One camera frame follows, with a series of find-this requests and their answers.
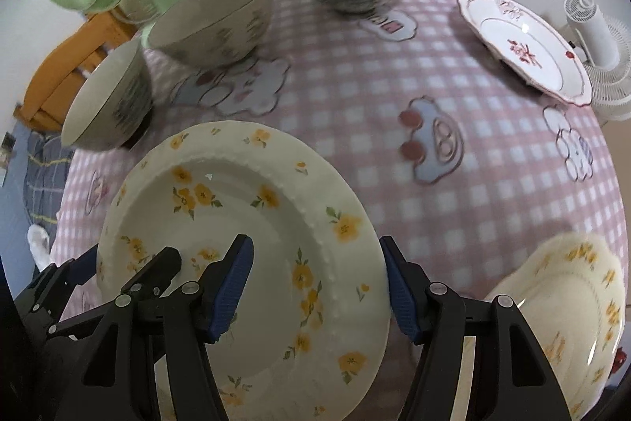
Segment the orange wooden chair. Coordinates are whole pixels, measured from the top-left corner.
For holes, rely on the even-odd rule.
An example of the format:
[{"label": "orange wooden chair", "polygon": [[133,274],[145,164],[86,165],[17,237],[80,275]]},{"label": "orange wooden chair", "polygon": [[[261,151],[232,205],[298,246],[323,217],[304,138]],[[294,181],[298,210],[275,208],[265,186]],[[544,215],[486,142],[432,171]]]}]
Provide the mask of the orange wooden chair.
[{"label": "orange wooden chair", "polygon": [[24,103],[16,106],[13,116],[33,131],[61,131],[85,81],[81,70],[92,72],[107,56],[105,48],[129,41],[136,30],[136,26],[120,22],[111,12],[92,15],[46,57],[26,89]]}]

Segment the metal bolt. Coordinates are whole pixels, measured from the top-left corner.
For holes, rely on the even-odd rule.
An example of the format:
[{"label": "metal bolt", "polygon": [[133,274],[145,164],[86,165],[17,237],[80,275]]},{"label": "metal bolt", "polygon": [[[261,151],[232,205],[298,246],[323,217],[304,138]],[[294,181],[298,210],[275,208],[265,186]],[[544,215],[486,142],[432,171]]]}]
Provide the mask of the metal bolt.
[{"label": "metal bolt", "polygon": [[435,295],[444,295],[447,293],[447,286],[442,282],[432,282],[430,284],[430,291]]},{"label": "metal bolt", "polygon": [[114,303],[118,307],[127,307],[130,302],[131,297],[129,295],[119,295],[116,300],[114,300]]},{"label": "metal bolt", "polygon": [[506,295],[500,295],[497,297],[497,303],[499,303],[502,307],[512,307],[513,301],[512,298],[507,297]]},{"label": "metal bolt", "polygon": [[185,295],[194,295],[200,290],[200,285],[197,282],[187,282],[182,286],[182,293]]}]

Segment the scalloped plate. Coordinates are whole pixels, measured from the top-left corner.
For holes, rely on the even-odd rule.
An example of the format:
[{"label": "scalloped plate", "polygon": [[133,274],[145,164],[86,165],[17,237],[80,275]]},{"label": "scalloped plate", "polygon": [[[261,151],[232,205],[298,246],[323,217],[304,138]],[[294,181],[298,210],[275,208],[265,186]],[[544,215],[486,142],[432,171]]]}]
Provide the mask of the scalloped plate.
[{"label": "scalloped plate", "polygon": [[585,67],[540,16],[513,0],[458,0],[458,6],[493,56],[528,84],[566,104],[591,104]]},{"label": "scalloped plate", "polygon": [[[572,419],[600,398],[625,323],[620,261],[595,234],[568,233],[537,248],[487,295],[509,295],[528,321],[561,385]],[[475,338],[466,338],[451,421],[465,421]]]},{"label": "scalloped plate", "polygon": [[[384,257],[351,188],[301,141],[256,123],[191,127],[130,172],[104,227],[104,301],[166,245],[182,255],[169,293],[237,234],[252,237],[235,319],[207,346],[231,420],[340,421],[365,396],[389,329]],[[172,419],[166,365],[156,366]]]}]

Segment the blue floor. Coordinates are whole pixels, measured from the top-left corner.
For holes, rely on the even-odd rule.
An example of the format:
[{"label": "blue floor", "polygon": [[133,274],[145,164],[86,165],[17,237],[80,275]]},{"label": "blue floor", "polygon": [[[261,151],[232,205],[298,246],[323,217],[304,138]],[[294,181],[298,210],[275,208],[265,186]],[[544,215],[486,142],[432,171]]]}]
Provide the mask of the blue floor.
[{"label": "blue floor", "polygon": [[23,201],[26,175],[26,144],[30,131],[17,123],[13,157],[4,186],[0,188],[0,256],[11,294],[15,298],[33,278],[35,263],[26,241],[30,220]]}]

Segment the table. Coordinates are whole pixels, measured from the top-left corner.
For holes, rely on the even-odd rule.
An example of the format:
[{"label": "table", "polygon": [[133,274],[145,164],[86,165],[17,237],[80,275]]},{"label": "table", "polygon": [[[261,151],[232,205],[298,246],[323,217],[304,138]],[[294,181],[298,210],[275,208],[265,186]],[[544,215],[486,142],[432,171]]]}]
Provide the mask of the table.
[{"label": "table", "polygon": [[[98,242],[125,175],[152,147],[196,123],[255,120],[303,140],[357,193],[430,279],[482,298],[539,243],[596,231],[627,274],[618,181],[590,108],[555,107],[497,63],[456,0],[394,0],[371,19],[313,0],[275,0],[257,55],[199,73],[146,51],[157,107],[132,151],[77,151],[52,258]],[[100,303],[94,279],[73,316]],[[349,419],[396,419],[413,376],[393,327],[373,387]]]}]

